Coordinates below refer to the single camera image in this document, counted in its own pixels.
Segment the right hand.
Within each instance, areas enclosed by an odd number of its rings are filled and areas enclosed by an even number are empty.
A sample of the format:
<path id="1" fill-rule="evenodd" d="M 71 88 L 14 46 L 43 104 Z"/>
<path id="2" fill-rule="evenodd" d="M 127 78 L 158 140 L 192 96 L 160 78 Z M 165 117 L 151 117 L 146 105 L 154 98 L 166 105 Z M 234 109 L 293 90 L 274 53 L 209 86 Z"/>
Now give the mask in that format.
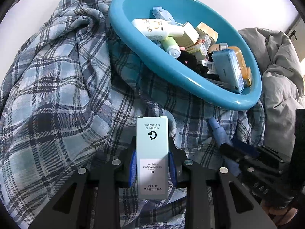
<path id="1" fill-rule="evenodd" d="M 298 209 L 294 207 L 286 207 L 283 209 L 274 208 L 265 200 L 261 201 L 261 207 L 268 216 L 273 217 L 272 221 L 276 226 L 288 224 L 298 212 Z"/>

